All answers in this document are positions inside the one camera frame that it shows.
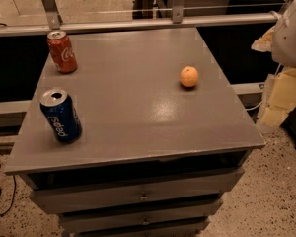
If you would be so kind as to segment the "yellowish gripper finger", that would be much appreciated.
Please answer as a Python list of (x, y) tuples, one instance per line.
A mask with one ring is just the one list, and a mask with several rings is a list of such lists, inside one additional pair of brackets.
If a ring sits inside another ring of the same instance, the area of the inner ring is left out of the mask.
[(259, 52), (271, 52), (274, 27), (267, 30), (260, 38), (251, 45), (251, 49)]

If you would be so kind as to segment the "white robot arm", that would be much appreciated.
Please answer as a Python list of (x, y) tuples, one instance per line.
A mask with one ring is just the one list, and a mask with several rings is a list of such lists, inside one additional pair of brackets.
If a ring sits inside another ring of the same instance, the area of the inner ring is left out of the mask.
[(296, 68), (296, 0), (290, 3), (282, 15), (275, 16), (276, 24), (256, 39), (251, 49), (270, 52), (275, 62)]

